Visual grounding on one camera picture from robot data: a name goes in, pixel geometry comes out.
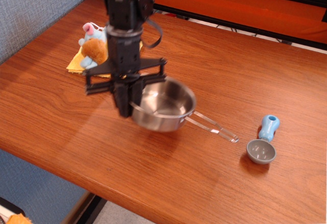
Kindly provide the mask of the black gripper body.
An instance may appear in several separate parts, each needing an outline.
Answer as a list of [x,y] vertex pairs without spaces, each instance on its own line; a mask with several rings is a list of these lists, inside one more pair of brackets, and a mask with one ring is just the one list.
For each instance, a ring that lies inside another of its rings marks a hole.
[[[164,59],[141,59],[139,44],[141,36],[107,35],[108,59],[99,66],[84,71],[86,93],[113,92],[115,84],[131,84],[137,80],[146,84],[165,80]],[[92,76],[110,74],[111,79],[101,83],[91,83]]]

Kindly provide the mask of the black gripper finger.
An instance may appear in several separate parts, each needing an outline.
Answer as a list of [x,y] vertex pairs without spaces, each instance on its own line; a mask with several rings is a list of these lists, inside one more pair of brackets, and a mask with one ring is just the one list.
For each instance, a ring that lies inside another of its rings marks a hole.
[[144,81],[142,78],[139,78],[135,81],[131,86],[131,101],[136,104],[140,105],[143,95],[144,89]]
[[129,105],[129,86],[124,83],[114,83],[114,100],[116,107],[122,117],[127,118],[130,116]]

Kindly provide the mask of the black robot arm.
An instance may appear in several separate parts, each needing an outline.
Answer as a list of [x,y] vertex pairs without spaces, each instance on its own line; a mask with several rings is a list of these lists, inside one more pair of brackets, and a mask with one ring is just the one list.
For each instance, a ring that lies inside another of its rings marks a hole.
[[119,113],[132,114],[132,104],[139,105],[147,84],[165,80],[166,60],[142,59],[139,44],[143,24],[148,23],[161,32],[150,16],[154,0],[105,0],[109,22],[106,26],[108,59],[84,70],[87,94],[110,91]]

